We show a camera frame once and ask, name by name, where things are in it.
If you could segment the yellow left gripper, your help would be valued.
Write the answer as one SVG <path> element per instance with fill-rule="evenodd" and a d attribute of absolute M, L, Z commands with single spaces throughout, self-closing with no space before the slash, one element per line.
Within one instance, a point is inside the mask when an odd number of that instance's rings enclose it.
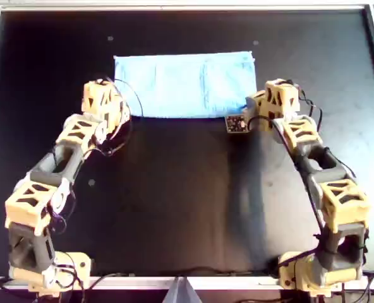
<path fill-rule="evenodd" d="M 130 108 L 115 84 L 107 80 L 94 80 L 84 84 L 81 110 L 107 122 L 107 132 L 130 120 Z"/>

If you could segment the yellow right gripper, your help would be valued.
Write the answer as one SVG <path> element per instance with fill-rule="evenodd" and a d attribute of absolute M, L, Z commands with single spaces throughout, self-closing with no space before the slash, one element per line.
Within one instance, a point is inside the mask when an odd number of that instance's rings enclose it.
<path fill-rule="evenodd" d="M 277 78 L 253 95 L 258 116 L 292 121 L 300 111 L 299 92 L 291 80 Z"/>

